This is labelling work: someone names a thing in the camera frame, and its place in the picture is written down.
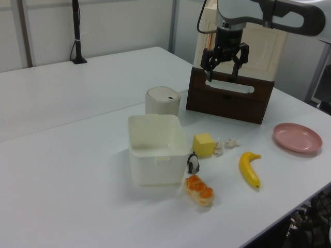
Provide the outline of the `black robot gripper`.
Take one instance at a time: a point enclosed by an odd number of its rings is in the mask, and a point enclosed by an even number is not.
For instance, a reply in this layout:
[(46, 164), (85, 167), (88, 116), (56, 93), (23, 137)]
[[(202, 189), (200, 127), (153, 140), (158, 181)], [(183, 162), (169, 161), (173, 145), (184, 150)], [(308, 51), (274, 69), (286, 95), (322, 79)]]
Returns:
[(213, 79), (213, 70), (222, 62), (233, 61), (232, 77), (237, 79), (239, 69), (248, 62), (249, 45), (241, 43), (243, 30), (217, 28), (214, 49), (203, 50), (201, 68), (207, 80)]

